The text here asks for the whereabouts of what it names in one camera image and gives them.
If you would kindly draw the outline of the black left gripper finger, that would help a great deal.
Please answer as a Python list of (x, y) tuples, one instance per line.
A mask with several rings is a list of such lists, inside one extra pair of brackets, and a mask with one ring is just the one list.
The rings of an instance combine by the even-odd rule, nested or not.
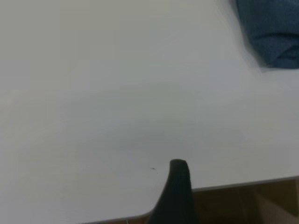
[(199, 224), (185, 160), (170, 161), (165, 187), (148, 218), (149, 224)]

